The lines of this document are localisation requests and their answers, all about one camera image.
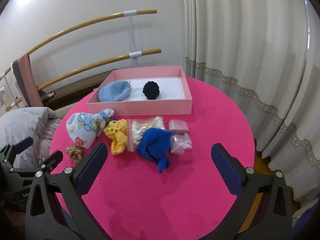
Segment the tan fabric scrunchie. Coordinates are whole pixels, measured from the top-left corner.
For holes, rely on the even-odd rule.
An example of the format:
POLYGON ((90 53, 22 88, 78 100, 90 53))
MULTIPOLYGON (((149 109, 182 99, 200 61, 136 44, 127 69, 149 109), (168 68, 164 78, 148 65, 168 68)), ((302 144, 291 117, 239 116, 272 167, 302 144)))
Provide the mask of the tan fabric scrunchie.
POLYGON ((68 146, 66 147, 66 152, 75 163, 78 163, 83 157, 84 148, 80 146, 68 146))

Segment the cartoon print baby sock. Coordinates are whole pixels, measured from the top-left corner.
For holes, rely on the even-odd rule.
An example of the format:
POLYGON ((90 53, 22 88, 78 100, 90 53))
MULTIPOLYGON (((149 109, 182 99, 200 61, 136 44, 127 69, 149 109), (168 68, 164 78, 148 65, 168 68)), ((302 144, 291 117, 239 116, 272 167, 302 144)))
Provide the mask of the cartoon print baby sock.
POLYGON ((114 115, 110 108, 95 114, 74 113, 66 122, 67 133, 77 146, 89 149, 114 115))

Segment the royal blue knitted cloth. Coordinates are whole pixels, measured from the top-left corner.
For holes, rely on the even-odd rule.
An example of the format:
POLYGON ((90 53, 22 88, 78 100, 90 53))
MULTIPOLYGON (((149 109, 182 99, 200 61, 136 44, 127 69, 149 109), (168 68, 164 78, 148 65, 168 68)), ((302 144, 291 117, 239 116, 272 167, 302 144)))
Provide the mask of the royal blue knitted cloth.
POLYGON ((170 165, 167 153, 170 150, 170 138, 174 135, 172 131, 159 128, 147 129, 137 146, 138 154, 157 164, 157 170, 162 173, 170 165))

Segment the small clear plastic bag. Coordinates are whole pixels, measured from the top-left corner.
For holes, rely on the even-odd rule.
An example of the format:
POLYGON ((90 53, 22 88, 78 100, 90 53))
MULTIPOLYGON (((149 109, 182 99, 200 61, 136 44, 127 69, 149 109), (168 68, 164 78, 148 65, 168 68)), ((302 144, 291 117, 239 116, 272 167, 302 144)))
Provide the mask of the small clear plastic bag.
POLYGON ((171 119, 169 121, 169 130, 174 133, 170 138, 171 153, 183 155, 185 150, 191 150, 193 148, 189 128, 185 121, 171 119))

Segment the navy knitted scrunchie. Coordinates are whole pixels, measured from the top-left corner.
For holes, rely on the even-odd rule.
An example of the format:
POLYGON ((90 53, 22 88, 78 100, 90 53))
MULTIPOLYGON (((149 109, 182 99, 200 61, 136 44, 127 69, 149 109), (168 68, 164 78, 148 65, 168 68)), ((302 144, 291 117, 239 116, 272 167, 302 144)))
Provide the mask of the navy knitted scrunchie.
POLYGON ((160 94, 159 85, 154 81, 148 81, 143 87, 143 94, 148 100, 155 100, 160 94))

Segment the grey quilted blanket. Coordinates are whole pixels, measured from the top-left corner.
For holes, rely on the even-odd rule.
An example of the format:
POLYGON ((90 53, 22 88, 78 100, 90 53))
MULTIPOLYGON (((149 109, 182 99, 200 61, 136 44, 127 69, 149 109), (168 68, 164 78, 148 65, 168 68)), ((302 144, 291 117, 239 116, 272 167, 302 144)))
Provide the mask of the grey quilted blanket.
POLYGON ((48 107, 19 108, 0 118, 1 147, 16 144, 27 137, 33 144, 18 154, 14 168, 36 167, 49 156, 50 145, 61 119, 48 107))

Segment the low brown white cabinet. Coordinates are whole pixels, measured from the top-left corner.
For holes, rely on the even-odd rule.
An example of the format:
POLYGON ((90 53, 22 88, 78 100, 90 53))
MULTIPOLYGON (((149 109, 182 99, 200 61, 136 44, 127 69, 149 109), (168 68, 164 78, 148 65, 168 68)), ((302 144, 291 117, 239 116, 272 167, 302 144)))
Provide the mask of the low brown white cabinet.
POLYGON ((43 103, 44 107, 57 110, 78 102, 98 88, 111 72, 112 70, 109 70, 58 88, 54 91, 54 96, 43 103))

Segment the yellow crochet toy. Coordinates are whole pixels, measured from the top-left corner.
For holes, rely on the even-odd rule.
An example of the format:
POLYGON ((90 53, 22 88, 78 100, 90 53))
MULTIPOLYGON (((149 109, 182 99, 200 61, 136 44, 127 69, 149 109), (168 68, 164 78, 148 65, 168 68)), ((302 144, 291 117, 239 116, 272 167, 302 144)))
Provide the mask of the yellow crochet toy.
POLYGON ((127 147, 127 121, 125 119, 112 120, 103 129, 111 142, 111 153, 113 155, 122 154, 127 147))

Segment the pink round table cover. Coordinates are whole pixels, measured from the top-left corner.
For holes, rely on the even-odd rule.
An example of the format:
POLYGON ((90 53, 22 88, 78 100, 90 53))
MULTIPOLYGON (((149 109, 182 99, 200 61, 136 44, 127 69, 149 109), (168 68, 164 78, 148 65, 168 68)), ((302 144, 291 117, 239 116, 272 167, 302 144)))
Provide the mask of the pink round table cover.
POLYGON ((135 152, 109 154, 83 201, 113 239, 199 239, 215 229, 235 197, 211 159, 219 142, 243 166, 252 166, 255 144, 248 121, 223 92, 188 78, 192 113, 188 124, 193 147, 157 165, 135 152))

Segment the pink shallow cardboard box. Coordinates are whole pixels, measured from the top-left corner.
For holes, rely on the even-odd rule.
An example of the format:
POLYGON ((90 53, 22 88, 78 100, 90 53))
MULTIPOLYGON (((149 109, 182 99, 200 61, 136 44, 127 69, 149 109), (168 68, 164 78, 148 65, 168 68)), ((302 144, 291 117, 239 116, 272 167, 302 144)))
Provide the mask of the pink shallow cardboard box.
POLYGON ((193 99, 181 66, 114 70, 87 101, 91 112, 117 115, 188 115, 193 99))

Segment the upper wooden ballet bar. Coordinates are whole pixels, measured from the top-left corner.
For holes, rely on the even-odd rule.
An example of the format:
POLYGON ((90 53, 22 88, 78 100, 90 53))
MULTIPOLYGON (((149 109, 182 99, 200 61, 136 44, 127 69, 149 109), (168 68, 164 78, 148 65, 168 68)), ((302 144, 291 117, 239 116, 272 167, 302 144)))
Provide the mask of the upper wooden ballet bar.
MULTIPOLYGON (((156 9, 137 10, 136 16, 156 13, 156 9)), ((1 25, 1 80, 4 80, 4 77, 11 72, 11 61, 15 61, 20 56, 24 54, 28 54, 30 56, 32 53, 41 49, 48 43, 74 31, 118 18, 126 18, 124 17, 124 12, 101 16, 99 18, 79 23, 65 30, 59 31, 50 37, 45 37, 40 34, 39 30, 36 30, 33 27, 13 26, 12 28, 5 29, 4 25, 1 25)))

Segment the wooden ballet bar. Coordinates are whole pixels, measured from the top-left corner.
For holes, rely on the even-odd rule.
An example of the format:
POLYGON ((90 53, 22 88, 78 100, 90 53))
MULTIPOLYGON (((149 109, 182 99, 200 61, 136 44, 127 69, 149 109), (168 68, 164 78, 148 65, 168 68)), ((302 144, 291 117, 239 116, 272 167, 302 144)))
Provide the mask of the wooden ballet bar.
MULTIPOLYGON (((136 16, 156 13, 156 9, 137 10, 136 16)), ((28 54, 30 56, 32 53, 41 49, 48 43, 74 31, 118 18, 126 18, 124 17, 124 12, 101 16, 99 18, 79 23, 65 30, 59 31, 50 37, 45 37, 40 34, 39 30, 36 30, 33 27, 13 26, 12 28, 5 29, 4 25, 1 25, 1 80, 4 80, 4 77, 11 72, 11 61, 15 61, 20 56, 24 54, 28 54)))
POLYGON ((110 64, 110 63, 114 63, 114 62, 118 62, 118 61, 123 61, 123 60, 128 60, 128 59, 136 59, 138 57, 141 56, 146 56, 146 55, 152 55, 152 54, 159 54, 161 53, 161 49, 150 49, 150 50, 143 50, 143 51, 135 51, 135 52, 131 52, 125 55, 119 55, 119 56, 115 56, 112 58, 108 58, 108 59, 104 59, 95 63, 91 63, 88 64, 86 66, 83 66, 81 68, 75 69, 73 71, 67 72, 66 74, 60 75, 46 83, 43 83, 42 85, 40 85, 39 87, 36 87, 37 90, 43 90, 57 82, 60 82, 61 80, 67 79, 71 76, 75 76, 77 74, 83 73, 85 71, 106 65, 106 64, 110 64))

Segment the lower wooden ballet bar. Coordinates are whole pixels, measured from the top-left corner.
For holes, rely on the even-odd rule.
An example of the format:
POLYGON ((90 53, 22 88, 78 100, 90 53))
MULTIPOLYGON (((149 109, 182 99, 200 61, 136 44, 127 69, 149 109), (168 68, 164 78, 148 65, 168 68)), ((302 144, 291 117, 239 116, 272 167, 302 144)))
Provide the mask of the lower wooden ballet bar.
POLYGON ((88 64, 86 66, 83 66, 81 68, 75 69, 73 71, 67 72, 66 74, 60 75, 46 83, 43 83, 42 85, 40 85, 39 87, 36 87, 37 90, 43 90, 57 82, 60 82, 61 80, 67 79, 71 76, 75 76, 77 74, 83 73, 85 71, 106 65, 106 64, 110 64, 110 63, 114 63, 114 62, 118 62, 118 61, 123 61, 123 60, 128 60, 128 59, 136 59, 138 57, 141 56, 146 56, 146 55, 152 55, 152 54, 159 54, 161 53, 161 49, 150 49, 150 50, 143 50, 143 51, 135 51, 135 52, 131 52, 125 55, 119 55, 119 56, 115 56, 112 58, 108 58, 108 59, 104 59, 95 63, 91 63, 88 64))

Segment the cream curtain with lace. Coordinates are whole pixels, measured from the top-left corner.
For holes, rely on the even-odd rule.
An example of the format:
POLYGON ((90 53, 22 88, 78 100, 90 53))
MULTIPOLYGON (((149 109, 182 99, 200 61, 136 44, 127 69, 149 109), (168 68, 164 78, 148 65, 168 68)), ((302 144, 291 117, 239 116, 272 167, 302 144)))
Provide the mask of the cream curtain with lace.
POLYGON ((296 201, 319 195, 319 16, 309 0, 184 0, 185 68, 229 96, 296 201))

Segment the white barre stand post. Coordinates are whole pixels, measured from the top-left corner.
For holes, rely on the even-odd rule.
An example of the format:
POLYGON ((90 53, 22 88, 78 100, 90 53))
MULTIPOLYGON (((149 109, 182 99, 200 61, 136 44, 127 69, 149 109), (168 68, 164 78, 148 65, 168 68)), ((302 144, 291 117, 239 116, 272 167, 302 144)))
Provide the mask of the white barre stand post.
POLYGON ((133 25, 133 16, 137 15, 136 10, 129 10, 124 12, 124 17, 129 18, 129 26, 130 26, 130 50, 131 52, 129 53, 130 58, 132 59, 133 65, 138 68, 138 58, 142 55, 141 52, 138 52, 137 46, 136 46, 136 41, 135 41, 135 33, 134 33, 134 25, 133 25))

